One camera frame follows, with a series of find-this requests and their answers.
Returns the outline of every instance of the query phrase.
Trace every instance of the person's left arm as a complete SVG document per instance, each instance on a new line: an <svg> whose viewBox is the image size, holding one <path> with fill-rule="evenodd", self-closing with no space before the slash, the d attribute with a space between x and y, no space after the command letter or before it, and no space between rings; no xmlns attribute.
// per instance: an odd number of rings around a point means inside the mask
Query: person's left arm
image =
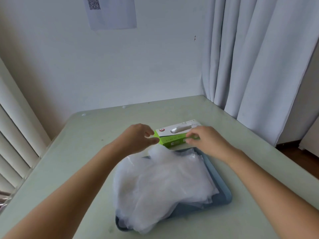
<svg viewBox="0 0 319 239"><path fill-rule="evenodd" d="M144 124L127 128L27 214L3 239L71 239L115 165L126 156L158 143L158 138L146 138L153 134L153 130Z"/></svg>

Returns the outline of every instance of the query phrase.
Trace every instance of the white blind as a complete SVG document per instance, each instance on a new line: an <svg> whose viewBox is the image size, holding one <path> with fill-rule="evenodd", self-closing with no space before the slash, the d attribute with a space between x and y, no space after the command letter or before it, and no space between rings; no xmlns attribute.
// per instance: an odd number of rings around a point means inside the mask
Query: white blind
<svg viewBox="0 0 319 239"><path fill-rule="evenodd" d="M0 59L0 191L12 192L50 139Z"/></svg>

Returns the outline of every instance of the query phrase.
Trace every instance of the plastic bag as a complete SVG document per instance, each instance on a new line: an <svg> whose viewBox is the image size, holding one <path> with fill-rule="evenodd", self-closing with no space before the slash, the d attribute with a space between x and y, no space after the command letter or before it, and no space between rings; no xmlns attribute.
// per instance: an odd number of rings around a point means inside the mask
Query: plastic bag
<svg viewBox="0 0 319 239"><path fill-rule="evenodd" d="M189 149L177 153L157 144L145 153L133 154L117 166L113 189L120 225L149 232L168 217L178 203L195 206L210 203L218 193L203 158Z"/></svg>

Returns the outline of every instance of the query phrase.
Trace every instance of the forearm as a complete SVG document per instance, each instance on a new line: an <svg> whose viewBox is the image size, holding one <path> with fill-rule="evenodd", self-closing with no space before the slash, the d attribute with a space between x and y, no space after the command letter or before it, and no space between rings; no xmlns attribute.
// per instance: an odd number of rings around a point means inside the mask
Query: forearm
<svg viewBox="0 0 319 239"><path fill-rule="evenodd" d="M112 144L106 145L4 239L72 238L107 176L124 157Z"/></svg>
<svg viewBox="0 0 319 239"><path fill-rule="evenodd" d="M319 212L259 167L243 152L229 166L249 190L282 238L317 238Z"/></svg>

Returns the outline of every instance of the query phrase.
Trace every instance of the light blue curtain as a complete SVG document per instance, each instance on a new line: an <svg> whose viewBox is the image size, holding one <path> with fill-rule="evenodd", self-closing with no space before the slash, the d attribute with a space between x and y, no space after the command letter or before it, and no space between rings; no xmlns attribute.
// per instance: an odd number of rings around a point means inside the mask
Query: light blue curtain
<svg viewBox="0 0 319 239"><path fill-rule="evenodd" d="M275 145L319 37L319 0L209 0L205 95Z"/></svg>

